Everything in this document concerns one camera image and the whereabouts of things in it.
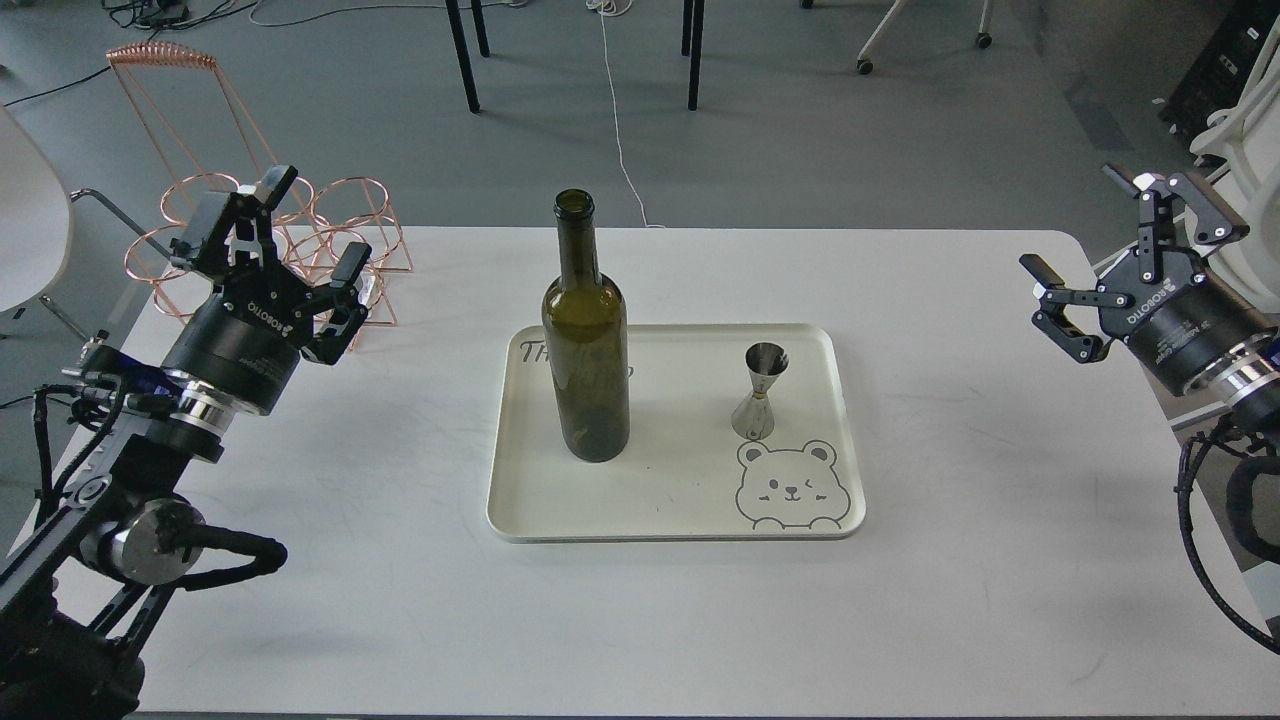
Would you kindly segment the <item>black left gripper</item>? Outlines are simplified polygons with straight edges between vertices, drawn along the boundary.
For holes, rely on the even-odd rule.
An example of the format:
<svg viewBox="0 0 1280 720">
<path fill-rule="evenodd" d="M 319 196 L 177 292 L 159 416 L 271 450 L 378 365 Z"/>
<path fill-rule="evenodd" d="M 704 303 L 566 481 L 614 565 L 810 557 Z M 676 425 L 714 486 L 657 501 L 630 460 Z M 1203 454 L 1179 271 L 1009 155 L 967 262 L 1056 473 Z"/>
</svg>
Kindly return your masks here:
<svg viewBox="0 0 1280 720">
<path fill-rule="evenodd" d="M 273 211 L 297 176 L 292 165 L 274 165 L 247 191 L 206 192 L 170 241 L 169 263 L 209 279 L 212 292 L 163 365 L 256 415 L 275 407 L 301 355 L 335 365 L 369 316 L 358 300 L 369 243 L 348 243 L 330 282 L 311 288 L 282 264 Z"/>
</svg>

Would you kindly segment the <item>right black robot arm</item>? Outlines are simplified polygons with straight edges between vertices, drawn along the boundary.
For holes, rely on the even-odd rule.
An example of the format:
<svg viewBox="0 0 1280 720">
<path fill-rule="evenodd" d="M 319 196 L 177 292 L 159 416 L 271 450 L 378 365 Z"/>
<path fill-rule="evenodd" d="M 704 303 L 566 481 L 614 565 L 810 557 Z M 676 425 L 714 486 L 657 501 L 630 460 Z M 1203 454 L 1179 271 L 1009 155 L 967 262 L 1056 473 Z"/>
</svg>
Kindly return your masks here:
<svg viewBox="0 0 1280 720">
<path fill-rule="evenodd" d="M 1039 288 L 1032 324 L 1076 363 L 1101 361 L 1119 342 L 1171 395 L 1204 389 L 1222 402 L 1216 424 L 1183 445 L 1175 483 L 1180 537 L 1196 578 L 1224 616 L 1276 651 L 1277 641 L 1247 621 L 1211 582 L 1190 519 L 1196 478 L 1219 448 L 1236 460 L 1225 489 L 1231 533 L 1257 559 L 1277 561 L 1277 546 L 1254 524 L 1254 483 L 1277 475 L 1277 327 L 1201 255 L 1201 247 L 1236 242 L 1251 229 L 1197 176 L 1135 176 L 1114 164 L 1102 172 L 1138 204 L 1135 242 L 1089 290 L 1066 287 L 1041 256 L 1023 255 Z"/>
</svg>

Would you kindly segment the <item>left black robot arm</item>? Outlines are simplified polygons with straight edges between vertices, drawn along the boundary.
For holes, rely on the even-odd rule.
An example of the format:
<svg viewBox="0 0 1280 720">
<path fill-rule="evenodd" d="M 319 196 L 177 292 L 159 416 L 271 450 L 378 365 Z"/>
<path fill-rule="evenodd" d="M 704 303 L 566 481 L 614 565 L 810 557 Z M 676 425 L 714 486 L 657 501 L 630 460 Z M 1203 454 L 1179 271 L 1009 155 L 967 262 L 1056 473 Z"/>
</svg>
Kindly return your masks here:
<svg viewBox="0 0 1280 720">
<path fill-rule="evenodd" d="M 337 363 L 369 315 L 367 243 L 347 245 L 317 286 L 280 260 L 273 213 L 296 177 L 275 165 L 204 196 L 170 261 L 212 292 L 160 365 L 93 341 L 59 387 L 92 436 L 59 475 L 42 459 L 35 530 L 3 569 L 5 719 L 134 712 L 141 651 L 175 592 L 284 565 L 282 543 L 209 525 L 177 483 L 191 461 L 219 460 L 237 414 L 268 415 L 301 359 Z"/>
</svg>

